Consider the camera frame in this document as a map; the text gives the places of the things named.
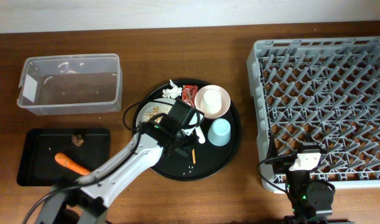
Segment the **brown walnut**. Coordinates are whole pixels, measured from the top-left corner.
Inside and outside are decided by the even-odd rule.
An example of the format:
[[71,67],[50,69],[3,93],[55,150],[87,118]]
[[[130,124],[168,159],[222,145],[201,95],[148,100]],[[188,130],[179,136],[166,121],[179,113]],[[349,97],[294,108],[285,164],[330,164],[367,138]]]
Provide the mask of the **brown walnut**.
[[72,135],[71,140],[72,140],[72,143],[76,147],[81,147],[83,145],[83,143],[85,142],[85,140],[82,138],[81,134]]

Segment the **rice and peanuts pile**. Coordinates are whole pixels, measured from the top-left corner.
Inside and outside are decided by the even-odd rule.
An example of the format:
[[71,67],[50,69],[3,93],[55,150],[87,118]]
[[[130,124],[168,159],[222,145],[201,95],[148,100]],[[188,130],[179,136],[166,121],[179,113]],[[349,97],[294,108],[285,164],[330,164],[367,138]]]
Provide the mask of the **rice and peanuts pile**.
[[142,116],[142,122],[147,122],[153,116],[161,113],[168,114],[171,108],[172,106],[165,104],[156,104],[154,106],[151,106],[150,108],[145,110],[144,115]]

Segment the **light blue cup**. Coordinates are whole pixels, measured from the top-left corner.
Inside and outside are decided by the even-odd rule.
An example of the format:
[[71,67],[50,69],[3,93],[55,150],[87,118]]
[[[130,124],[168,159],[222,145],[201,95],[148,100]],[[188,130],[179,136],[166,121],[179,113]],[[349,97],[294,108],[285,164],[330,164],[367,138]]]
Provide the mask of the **light blue cup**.
[[228,144],[231,138],[231,125],[223,118],[218,118],[212,122],[208,130],[208,140],[215,146]]

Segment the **orange carrot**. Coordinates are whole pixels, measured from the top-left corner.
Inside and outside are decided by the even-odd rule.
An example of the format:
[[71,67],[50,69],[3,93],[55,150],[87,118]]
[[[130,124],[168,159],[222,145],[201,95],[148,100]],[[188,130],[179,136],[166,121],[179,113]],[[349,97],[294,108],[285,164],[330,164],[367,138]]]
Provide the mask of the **orange carrot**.
[[88,175],[90,173],[88,169],[80,166],[79,164],[71,160],[68,156],[66,156],[64,153],[59,152],[55,155],[54,158],[59,165],[61,165],[64,168],[70,169],[77,174]]

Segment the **grey plate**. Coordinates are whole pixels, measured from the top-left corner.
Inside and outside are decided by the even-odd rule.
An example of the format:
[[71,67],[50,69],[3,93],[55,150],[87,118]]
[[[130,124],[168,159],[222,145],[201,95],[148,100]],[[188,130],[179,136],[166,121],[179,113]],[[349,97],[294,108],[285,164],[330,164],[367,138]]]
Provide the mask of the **grey plate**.
[[176,100],[173,100],[173,99],[170,99],[170,98],[158,98],[154,102],[148,102],[138,112],[134,127],[137,127],[140,123],[142,123],[142,116],[144,115],[144,112],[145,112],[146,109],[148,109],[151,106],[154,106],[156,104],[165,104],[165,105],[172,106],[175,102],[176,102]]

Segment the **red snack wrapper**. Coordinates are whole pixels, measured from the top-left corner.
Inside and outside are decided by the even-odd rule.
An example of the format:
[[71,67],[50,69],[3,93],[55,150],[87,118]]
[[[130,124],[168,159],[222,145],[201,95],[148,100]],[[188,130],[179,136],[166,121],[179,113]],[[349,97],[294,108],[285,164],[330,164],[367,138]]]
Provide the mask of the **red snack wrapper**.
[[182,89],[182,101],[195,107],[195,96],[198,92],[198,86],[196,85],[184,85]]

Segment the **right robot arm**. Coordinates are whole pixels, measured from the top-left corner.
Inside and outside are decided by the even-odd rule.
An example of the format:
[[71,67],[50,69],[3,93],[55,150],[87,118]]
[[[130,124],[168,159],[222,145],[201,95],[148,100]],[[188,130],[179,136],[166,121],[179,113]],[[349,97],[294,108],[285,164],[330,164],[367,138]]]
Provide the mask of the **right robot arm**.
[[292,215],[284,223],[327,223],[335,186],[324,180],[312,180],[310,173],[320,165],[325,151],[315,142],[303,143],[297,152],[274,157],[271,164],[286,176],[285,191]]

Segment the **white tissue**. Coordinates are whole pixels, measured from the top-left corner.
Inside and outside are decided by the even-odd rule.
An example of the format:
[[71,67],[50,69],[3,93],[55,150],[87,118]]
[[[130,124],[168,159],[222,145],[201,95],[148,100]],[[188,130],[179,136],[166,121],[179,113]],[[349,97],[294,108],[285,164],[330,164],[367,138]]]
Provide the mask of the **white tissue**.
[[172,80],[169,80],[169,84],[171,86],[171,89],[162,90],[163,98],[176,99],[182,95],[182,87],[178,87]]

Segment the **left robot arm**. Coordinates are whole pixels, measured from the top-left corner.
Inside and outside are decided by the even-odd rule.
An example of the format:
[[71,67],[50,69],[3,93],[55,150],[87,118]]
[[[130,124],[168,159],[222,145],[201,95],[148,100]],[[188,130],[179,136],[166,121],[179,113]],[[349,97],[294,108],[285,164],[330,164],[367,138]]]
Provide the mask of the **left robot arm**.
[[204,114],[182,100],[168,113],[159,113],[135,127],[130,142],[102,166],[78,178],[72,185],[54,187],[27,213],[37,207],[36,223],[105,223],[108,208],[139,175],[156,165],[174,144],[192,138]]

